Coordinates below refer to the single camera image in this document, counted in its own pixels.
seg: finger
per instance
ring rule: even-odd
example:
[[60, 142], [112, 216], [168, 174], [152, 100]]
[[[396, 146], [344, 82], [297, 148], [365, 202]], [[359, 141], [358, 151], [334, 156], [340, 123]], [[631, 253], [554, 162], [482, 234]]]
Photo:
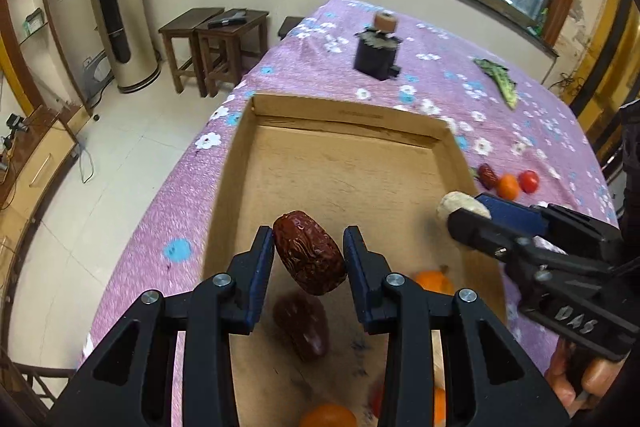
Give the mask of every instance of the finger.
[[604, 396], [616, 379], [624, 362], [595, 359], [582, 376], [582, 387], [596, 396]]
[[563, 375], [551, 376], [548, 380], [551, 389], [565, 408], [568, 408], [575, 400], [575, 391]]
[[548, 371], [552, 375], [562, 375], [566, 373], [568, 360], [571, 357], [570, 343], [564, 339], [558, 339], [556, 350], [551, 356]]

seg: cardboard tray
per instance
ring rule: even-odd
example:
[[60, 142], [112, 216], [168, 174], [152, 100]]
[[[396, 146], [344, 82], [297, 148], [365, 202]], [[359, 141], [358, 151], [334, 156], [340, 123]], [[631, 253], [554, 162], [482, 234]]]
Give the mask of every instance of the cardboard tray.
[[[260, 225], [292, 210], [313, 217], [342, 247], [358, 225], [369, 250], [406, 275], [449, 267], [454, 286], [475, 289], [504, 322], [497, 263], [454, 242], [435, 219], [444, 194], [476, 194], [465, 159], [440, 120], [392, 108], [317, 98], [256, 94], [246, 106], [214, 205], [203, 277], [248, 250]], [[276, 298], [297, 288], [277, 254], [260, 323], [232, 336], [231, 359], [242, 427], [293, 427], [327, 401], [375, 425], [370, 384], [383, 374], [386, 335], [357, 321], [348, 281], [320, 299], [331, 348], [303, 363], [274, 324]]]

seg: orange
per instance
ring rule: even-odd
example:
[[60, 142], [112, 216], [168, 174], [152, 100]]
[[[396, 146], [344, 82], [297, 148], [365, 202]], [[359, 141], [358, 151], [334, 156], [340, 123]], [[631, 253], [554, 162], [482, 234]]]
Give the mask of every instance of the orange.
[[433, 424], [438, 427], [440, 422], [444, 425], [444, 419], [447, 417], [447, 395], [444, 389], [435, 388], [433, 396]]
[[446, 295], [453, 295], [456, 292], [449, 278], [438, 270], [418, 272], [414, 281], [430, 292], [445, 293]]
[[346, 407], [323, 403], [307, 412], [298, 427], [357, 427], [356, 416]]
[[520, 186], [518, 185], [516, 176], [513, 174], [505, 174], [500, 178], [500, 181], [498, 181], [496, 191], [498, 192], [498, 196], [503, 200], [513, 201], [520, 193]]

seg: bed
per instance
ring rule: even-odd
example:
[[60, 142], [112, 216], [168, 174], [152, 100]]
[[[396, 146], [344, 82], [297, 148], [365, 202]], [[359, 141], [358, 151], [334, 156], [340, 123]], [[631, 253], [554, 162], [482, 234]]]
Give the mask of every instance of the bed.
[[[380, 9], [357, 0], [330, 0], [268, 51], [211, 115], [124, 250], [102, 296], [84, 356], [144, 290], [155, 288], [174, 295], [190, 291], [200, 281], [217, 180], [242, 108], [257, 91], [357, 101], [441, 118], [471, 167], [488, 162], [498, 175], [525, 169], [539, 174], [539, 190], [523, 194], [519, 203], [565, 204], [616, 223], [607, 185], [574, 115], [518, 68], [440, 28], [398, 14], [397, 34], [404, 39], [397, 60], [402, 68], [398, 78], [380, 82], [354, 71], [354, 34]], [[515, 110], [473, 63], [475, 57], [510, 69], [518, 84]], [[503, 282], [508, 327], [544, 371], [557, 337], [518, 315], [517, 289], [505, 277]], [[174, 425], [180, 425], [181, 365], [177, 357]]]

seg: red date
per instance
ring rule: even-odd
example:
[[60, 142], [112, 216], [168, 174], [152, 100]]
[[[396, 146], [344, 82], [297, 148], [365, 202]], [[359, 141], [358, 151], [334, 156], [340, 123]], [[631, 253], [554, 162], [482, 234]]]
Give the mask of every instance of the red date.
[[338, 245], [301, 210], [276, 219], [273, 235], [282, 263], [305, 292], [324, 295], [346, 279]]

